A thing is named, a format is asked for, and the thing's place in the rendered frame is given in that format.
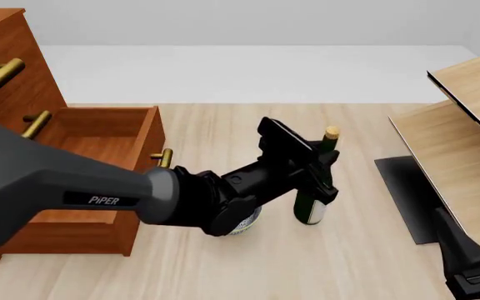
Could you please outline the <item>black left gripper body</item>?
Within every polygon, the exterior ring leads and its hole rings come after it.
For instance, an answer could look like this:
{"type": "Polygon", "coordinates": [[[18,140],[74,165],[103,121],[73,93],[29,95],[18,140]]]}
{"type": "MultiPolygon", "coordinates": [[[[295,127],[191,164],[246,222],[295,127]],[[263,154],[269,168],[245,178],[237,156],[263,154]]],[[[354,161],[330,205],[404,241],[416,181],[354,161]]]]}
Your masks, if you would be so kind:
{"type": "Polygon", "coordinates": [[[329,174],[330,169],[314,169],[314,162],[316,161],[316,155],[313,154],[305,159],[306,175],[305,175],[305,187],[308,190],[315,190],[321,184],[327,184],[330,186],[329,174]]]}

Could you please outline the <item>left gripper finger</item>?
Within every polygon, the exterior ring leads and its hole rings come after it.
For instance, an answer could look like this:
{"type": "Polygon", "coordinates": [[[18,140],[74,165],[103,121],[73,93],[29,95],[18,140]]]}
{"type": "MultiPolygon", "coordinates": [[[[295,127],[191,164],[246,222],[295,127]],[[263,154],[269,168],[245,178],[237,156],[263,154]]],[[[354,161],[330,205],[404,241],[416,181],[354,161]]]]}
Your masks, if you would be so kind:
{"type": "Polygon", "coordinates": [[[314,142],[316,152],[314,169],[330,169],[340,155],[340,152],[336,149],[337,144],[337,140],[320,140],[314,142]]]}
{"type": "Polygon", "coordinates": [[[315,199],[324,205],[333,202],[338,195],[338,190],[334,186],[321,184],[315,188],[315,199]]]}

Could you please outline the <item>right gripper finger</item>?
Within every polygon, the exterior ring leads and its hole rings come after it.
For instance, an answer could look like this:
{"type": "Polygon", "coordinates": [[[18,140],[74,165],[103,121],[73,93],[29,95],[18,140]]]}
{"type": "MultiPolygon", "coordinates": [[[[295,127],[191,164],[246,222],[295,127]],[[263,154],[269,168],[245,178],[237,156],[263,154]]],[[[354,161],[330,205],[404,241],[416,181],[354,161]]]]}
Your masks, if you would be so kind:
{"type": "Polygon", "coordinates": [[[433,213],[446,277],[480,277],[480,245],[474,242],[443,208],[433,213]]]}

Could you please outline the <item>dark green wine bottle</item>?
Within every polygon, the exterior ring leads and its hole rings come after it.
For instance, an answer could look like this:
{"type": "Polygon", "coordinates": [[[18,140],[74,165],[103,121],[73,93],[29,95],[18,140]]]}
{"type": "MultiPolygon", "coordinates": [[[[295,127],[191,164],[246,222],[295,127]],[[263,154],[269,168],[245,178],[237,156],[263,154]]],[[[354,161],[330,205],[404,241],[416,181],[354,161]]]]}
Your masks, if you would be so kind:
{"type": "MultiPolygon", "coordinates": [[[[322,156],[323,154],[333,152],[337,146],[339,136],[340,130],[338,127],[327,127],[322,140],[315,142],[319,155],[322,156]]],[[[338,195],[338,190],[333,186],[333,177],[330,170],[325,172],[323,179],[330,192],[327,201],[315,199],[302,191],[297,192],[293,213],[302,224],[314,225],[320,223],[325,215],[327,205],[338,195]]]]}

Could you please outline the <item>deep wooden drawer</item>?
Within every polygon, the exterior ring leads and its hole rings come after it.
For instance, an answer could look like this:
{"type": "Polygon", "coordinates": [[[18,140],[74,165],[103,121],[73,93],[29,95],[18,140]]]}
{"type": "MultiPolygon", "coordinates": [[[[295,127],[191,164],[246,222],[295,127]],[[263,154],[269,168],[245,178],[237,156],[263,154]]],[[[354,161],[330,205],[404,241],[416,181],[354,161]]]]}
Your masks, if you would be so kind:
{"type": "MultiPolygon", "coordinates": [[[[156,166],[165,134],[158,107],[62,108],[36,142],[135,172],[156,166]]],[[[47,210],[3,247],[3,254],[130,256],[139,221],[134,212],[47,210]]]]}

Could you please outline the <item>wooden cabinet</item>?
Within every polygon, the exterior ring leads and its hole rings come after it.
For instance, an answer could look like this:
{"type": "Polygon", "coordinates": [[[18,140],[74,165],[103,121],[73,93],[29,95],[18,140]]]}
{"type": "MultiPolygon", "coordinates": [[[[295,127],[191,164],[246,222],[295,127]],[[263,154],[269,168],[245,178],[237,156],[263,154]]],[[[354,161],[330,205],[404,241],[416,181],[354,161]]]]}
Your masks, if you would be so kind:
{"type": "MultiPolygon", "coordinates": [[[[72,108],[58,89],[21,8],[0,9],[0,125],[41,144],[145,172],[163,150],[158,107],[72,108]]],[[[3,254],[129,256],[139,221],[133,212],[46,211],[3,254]]]]}

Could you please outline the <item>left flat plate on stalk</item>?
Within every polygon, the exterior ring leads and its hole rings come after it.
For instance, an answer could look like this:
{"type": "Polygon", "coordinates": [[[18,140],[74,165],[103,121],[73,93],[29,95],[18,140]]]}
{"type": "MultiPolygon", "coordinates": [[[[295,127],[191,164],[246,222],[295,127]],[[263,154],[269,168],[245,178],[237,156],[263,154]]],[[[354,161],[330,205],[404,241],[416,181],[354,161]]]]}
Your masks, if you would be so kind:
{"type": "Polygon", "coordinates": [[[318,158],[318,151],[307,140],[277,119],[263,117],[257,132],[261,136],[259,148],[263,156],[290,159],[300,164],[311,163],[318,158]]]}

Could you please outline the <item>flat black plate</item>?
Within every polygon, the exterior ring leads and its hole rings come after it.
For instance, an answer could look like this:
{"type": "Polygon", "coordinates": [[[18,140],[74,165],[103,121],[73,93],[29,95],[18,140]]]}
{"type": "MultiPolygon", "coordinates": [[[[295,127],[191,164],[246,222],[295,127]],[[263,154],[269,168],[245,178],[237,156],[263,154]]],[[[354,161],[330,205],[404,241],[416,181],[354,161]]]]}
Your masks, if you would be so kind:
{"type": "Polygon", "coordinates": [[[374,162],[413,241],[436,243],[434,215],[443,202],[414,158],[388,157],[374,162]]]}

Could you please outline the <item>pale wooden shelf rack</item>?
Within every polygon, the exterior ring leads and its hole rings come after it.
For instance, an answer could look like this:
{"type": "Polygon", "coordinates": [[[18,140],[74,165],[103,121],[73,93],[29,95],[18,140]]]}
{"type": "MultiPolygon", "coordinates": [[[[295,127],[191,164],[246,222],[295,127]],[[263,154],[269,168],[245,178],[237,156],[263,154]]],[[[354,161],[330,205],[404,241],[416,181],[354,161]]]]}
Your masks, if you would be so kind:
{"type": "Polygon", "coordinates": [[[480,245],[480,57],[427,77],[447,100],[389,119],[448,213],[480,245]]]}

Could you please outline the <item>patterned bowl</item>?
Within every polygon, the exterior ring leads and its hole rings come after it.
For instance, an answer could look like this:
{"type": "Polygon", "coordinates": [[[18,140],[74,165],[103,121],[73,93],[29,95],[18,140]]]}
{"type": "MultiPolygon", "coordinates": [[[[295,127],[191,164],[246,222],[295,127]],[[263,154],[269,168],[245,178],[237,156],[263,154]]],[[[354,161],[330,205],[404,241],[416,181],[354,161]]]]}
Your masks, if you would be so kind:
{"type": "Polygon", "coordinates": [[[260,214],[262,212],[263,208],[262,207],[258,207],[257,209],[255,209],[255,211],[253,212],[253,214],[251,214],[250,217],[244,219],[242,222],[240,222],[229,234],[228,236],[234,236],[234,235],[238,235],[238,234],[242,234],[244,232],[246,232],[248,229],[250,229],[250,227],[252,227],[256,221],[258,220],[258,218],[260,217],[260,214]]]}

